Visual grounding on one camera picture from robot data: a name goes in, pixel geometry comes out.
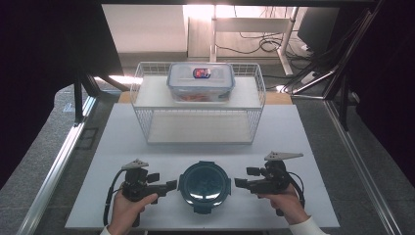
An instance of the white table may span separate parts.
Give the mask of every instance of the white table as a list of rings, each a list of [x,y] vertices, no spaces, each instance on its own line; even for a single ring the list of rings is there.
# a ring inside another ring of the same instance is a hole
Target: white table
[[[197,214],[171,191],[157,205],[146,206],[138,229],[146,230],[270,230],[288,226],[265,199],[236,188],[234,178],[247,176],[246,167],[262,167],[271,151],[303,153],[286,160],[288,171],[298,174],[305,188],[305,209],[321,227],[339,227],[333,207],[305,135],[297,107],[265,106],[252,145],[147,145],[129,104],[115,104],[101,142],[66,224],[72,229],[102,229],[108,189],[122,165],[135,159],[149,163],[149,173],[161,181],[179,179],[198,161],[220,165],[232,179],[231,195],[211,214]],[[123,174],[115,187],[123,181]]]

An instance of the white wall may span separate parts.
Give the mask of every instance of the white wall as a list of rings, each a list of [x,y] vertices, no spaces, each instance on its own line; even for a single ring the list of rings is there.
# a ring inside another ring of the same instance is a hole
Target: white wall
[[[103,5],[119,53],[186,52],[183,6]]]

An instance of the metal frame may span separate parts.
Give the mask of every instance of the metal frame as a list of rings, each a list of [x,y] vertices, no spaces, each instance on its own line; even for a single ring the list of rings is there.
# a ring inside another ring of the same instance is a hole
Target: metal frame
[[[56,157],[54,163],[52,164],[49,173],[46,176],[46,179],[43,181],[43,184],[36,195],[33,203],[31,204],[30,209],[28,210],[22,225],[17,234],[33,234],[36,230],[37,225],[42,218],[43,213],[46,210],[47,205],[59,183],[59,179],[64,173],[65,166],[69,161],[70,154],[72,153],[76,141],[78,140],[85,122],[91,113],[96,99],[93,97],[88,97],[83,106],[83,119],[72,127],[69,131],[67,139],[64,142],[58,156]]]
[[[296,23],[298,7],[294,7],[288,19],[264,19],[264,18],[217,18],[216,6],[214,6],[213,17],[211,19],[211,43],[210,43],[210,62],[216,62],[217,47],[216,34],[221,32],[274,32],[284,33],[283,40],[277,53],[286,75],[293,75],[290,63],[287,60],[286,50]]]
[[[379,218],[381,219],[382,223],[385,226],[388,234],[397,235],[402,234],[399,229],[399,226],[396,223],[394,218],[393,212],[388,205],[385,197],[379,190],[378,186],[376,185],[374,179],[372,178],[369,169],[367,168],[365,162],[363,161],[362,157],[360,156],[359,151],[357,150],[356,146],[353,143],[353,140],[350,134],[342,128],[342,124],[338,121],[337,116],[339,113],[334,105],[333,101],[325,101],[324,102],[327,111],[329,112],[330,118],[333,121],[334,126],[339,132],[339,135],[345,144],[347,149],[348,155],[350,156],[351,161],[356,168],[357,174],[360,177],[360,180],[365,187],[367,194],[369,195],[370,200],[377,211]]]

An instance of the blue container lid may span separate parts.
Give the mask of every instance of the blue container lid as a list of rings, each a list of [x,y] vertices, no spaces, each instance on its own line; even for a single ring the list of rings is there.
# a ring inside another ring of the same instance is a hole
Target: blue container lid
[[[194,212],[206,214],[231,194],[231,180],[219,165],[200,161],[180,175],[178,190]]]

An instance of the container lid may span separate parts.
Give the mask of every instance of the container lid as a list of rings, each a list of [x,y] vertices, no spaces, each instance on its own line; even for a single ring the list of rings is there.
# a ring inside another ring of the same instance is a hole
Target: container lid
[[[168,72],[170,87],[233,88],[232,66],[225,63],[173,63]]]
[[[210,213],[231,194],[231,180],[214,162],[200,161],[180,175],[178,190],[196,213]]]

